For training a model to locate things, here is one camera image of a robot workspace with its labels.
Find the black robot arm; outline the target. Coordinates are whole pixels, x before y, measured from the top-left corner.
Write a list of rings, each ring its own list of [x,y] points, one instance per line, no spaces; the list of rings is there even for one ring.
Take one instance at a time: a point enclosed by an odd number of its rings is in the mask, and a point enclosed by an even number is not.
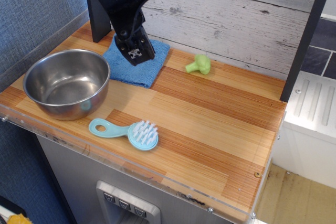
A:
[[[133,66],[152,60],[155,50],[143,27],[142,6],[148,0],[98,0],[115,31],[115,44]]]

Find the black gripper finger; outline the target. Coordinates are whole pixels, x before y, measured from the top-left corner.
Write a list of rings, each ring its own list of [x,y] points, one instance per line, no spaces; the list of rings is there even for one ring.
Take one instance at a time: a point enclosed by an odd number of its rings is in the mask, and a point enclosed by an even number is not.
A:
[[[155,58],[155,50],[143,26],[127,39],[116,35],[114,41],[121,54],[133,66]]]

